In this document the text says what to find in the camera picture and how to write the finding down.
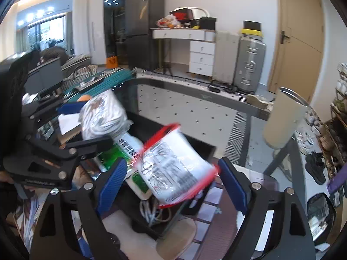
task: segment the plastic bag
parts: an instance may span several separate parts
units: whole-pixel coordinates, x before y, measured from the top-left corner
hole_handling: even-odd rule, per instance
[[[95,139],[110,135],[117,142],[130,128],[125,109],[111,90],[90,99],[79,112],[82,138]]]
[[[194,197],[217,174],[217,168],[199,156],[179,127],[171,124],[161,129],[135,163],[161,208]]]
[[[176,19],[174,15],[167,15],[166,17],[158,20],[157,22],[158,27],[170,27],[170,28],[176,28],[181,27],[181,23]]]

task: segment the gray suitcase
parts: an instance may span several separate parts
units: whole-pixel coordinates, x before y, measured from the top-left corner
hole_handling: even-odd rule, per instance
[[[244,92],[255,92],[263,70],[266,45],[256,39],[241,37],[234,85]]]

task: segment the wooden door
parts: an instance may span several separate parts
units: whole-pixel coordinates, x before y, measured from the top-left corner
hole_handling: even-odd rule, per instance
[[[321,0],[280,0],[277,53],[268,89],[292,89],[310,101],[320,72],[324,27]]]

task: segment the white suitcase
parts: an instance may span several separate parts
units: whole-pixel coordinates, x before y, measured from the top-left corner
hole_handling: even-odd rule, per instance
[[[227,31],[218,31],[216,36],[216,55],[212,79],[232,84],[234,79],[237,50],[240,36]]]

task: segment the person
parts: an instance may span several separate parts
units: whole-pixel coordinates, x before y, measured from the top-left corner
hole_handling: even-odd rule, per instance
[[[66,54],[64,48],[58,46],[53,46],[42,50],[40,52],[40,57],[42,57],[44,62],[60,57],[61,66],[64,65],[69,59],[69,56]]]

